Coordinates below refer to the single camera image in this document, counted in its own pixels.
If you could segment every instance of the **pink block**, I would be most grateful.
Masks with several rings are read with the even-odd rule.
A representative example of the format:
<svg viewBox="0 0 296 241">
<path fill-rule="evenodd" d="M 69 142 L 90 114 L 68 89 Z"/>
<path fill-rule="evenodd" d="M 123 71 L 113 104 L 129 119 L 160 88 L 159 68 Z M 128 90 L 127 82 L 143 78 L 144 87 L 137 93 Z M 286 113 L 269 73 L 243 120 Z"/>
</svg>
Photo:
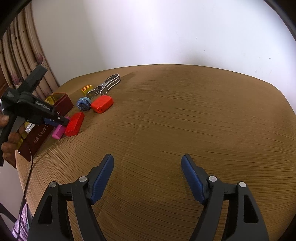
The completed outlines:
<svg viewBox="0 0 296 241">
<path fill-rule="evenodd" d="M 61 139 L 62 135 L 64 134 L 65 130 L 66 130 L 66 126 L 62 126 L 62 125 L 58 125 L 55 129 L 54 132 L 52 133 L 52 138 L 54 139 Z"/>
</svg>

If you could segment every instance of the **purple fabric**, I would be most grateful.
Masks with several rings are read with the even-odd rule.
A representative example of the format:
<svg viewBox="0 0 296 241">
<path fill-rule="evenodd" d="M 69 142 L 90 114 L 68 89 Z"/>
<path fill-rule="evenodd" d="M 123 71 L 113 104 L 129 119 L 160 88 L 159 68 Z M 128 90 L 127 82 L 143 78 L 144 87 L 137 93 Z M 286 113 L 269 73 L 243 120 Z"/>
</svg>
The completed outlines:
<svg viewBox="0 0 296 241">
<path fill-rule="evenodd" d="M 16 238 L 18 234 L 18 229 L 20 225 L 20 236 L 18 241 L 27 241 L 28 234 L 29 234 L 29 223 L 28 223 L 28 204 L 26 203 L 24 205 L 24 208 L 22 209 L 21 215 L 19 215 L 18 220 L 15 222 L 13 229 L 12 229 L 12 234 Z"/>
</svg>

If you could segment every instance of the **black cable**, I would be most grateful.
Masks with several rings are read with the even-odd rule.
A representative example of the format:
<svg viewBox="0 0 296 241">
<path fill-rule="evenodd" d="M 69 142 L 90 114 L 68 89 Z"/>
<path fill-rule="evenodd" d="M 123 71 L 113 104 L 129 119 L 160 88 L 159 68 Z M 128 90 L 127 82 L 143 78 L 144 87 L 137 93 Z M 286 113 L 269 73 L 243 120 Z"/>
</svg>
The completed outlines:
<svg viewBox="0 0 296 241">
<path fill-rule="evenodd" d="M 22 203 L 20 205 L 20 212 L 19 212 L 19 229 L 18 229 L 18 232 L 17 232 L 17 241 L 20 237 L 20 226 L 21 226 L 21 218 L 22 218 L 22 210 L 24 208 L 24 205 L 26 204 L 26 194 L 27 194 L 27 190 L 28 190 L 28 186 L 29 186 L 29 182 L 30 182 L 30 178 L 31 178 L 31 174 L 32 174 L 32 170 L 33 170 L 33 157 L 32 157 L 32 153 L 31 153 L 31 150 L 29 148 L 29 151 L 30 151 L 30 154 L 31 154 L 31 168 L 30 168 L 30 172 L 29 172 L 29 175 L 28 175 L 28 178 L 27 178 L 27 182 L 26 182 L 26 186 L 25 186 L 25 189 L 24 189 L 24 195 L 22 197 Z"/>
</svg>

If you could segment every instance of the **human hand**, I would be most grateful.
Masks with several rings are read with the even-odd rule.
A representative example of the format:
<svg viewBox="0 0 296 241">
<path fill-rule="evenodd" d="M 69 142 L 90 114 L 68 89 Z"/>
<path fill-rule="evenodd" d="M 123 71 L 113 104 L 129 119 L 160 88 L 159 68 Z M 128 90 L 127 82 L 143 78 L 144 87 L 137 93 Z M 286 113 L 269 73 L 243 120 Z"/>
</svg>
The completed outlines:
<svg viewBox="0 0 296 241">
<path fill-rule="evenodd" d="M 8 124 L 9 116 L 0 115 L 0 128 L 5 127 Z M 17 133 L 10 133 L 8 141 L 3 143 L 1 149 L 3 151 L 3 159 L 6 160 L 10 165 L 16 168 L 15 165 L 15 150 L 17 144 L 21 139 L 21 134 L 25 132 L 25 126 L 22 125 Z"/>
</svg>

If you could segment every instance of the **beige curtain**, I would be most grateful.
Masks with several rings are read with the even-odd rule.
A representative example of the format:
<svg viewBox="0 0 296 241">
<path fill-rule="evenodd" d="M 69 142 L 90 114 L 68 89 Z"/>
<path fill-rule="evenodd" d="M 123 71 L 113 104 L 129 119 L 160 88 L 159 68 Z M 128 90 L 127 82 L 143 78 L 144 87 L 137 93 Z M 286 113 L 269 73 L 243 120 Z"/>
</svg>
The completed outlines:
<svg viewBox="0 0 296 241">
<path fill-rule="evenodd" d="M 40 46 L 30 3 L 10 24 L 0 41 L 0 66 L 7 84 L 18 88 L 38 64 L 48 71 L 33 94 L 44 100 L 56 91 L 58 84 Z"/>
</svg>

